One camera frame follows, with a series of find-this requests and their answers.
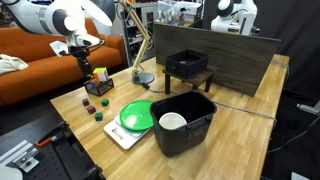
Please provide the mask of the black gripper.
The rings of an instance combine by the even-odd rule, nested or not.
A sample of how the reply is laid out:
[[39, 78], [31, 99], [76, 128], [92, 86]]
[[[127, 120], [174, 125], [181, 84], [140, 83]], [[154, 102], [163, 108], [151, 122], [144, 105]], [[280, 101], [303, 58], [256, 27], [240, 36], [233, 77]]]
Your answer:
[[87, 57], [90, 55], [90, 52], [87, 47], [80, 46], [71, 46], [70, 47], [71, 55], [74, 56], [77, 59], [78, 65], [80, 66], [83, 75], [87, 79], [92, 78], [92, 72], [91, 72], [91, 64], [87, 60]]

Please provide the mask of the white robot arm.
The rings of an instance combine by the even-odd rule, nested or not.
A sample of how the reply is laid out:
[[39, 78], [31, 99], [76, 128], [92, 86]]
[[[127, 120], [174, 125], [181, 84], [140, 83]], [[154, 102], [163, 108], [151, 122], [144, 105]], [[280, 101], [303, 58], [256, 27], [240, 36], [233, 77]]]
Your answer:
[[49, 5], [40, 5], [29, 0], [0, 0], [16, 24], [25, 32], [63, 36], [65, 53], [58, 50], [58, 41], [50, 44], [58, 56], [73, 55], [87, 79], [93, 77], [91, 64], [86, 57], [89, 48], [101, 45], [102, 41], [90, 35], [85, 26], [83, 11], [106, 26], [110, 18], [91, 0], [54, 0]]

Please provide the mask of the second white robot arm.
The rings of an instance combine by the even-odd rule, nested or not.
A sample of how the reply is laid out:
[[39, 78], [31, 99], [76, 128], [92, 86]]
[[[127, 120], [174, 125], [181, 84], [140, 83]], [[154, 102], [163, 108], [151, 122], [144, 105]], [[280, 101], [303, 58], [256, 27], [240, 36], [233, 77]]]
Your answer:
[[217, 17], [211, 21], [211, 30], [240, 35], [258, 35], [260, 29], [254, 26], [257, 6], [253, 0], [219, 0], [216, 6]]

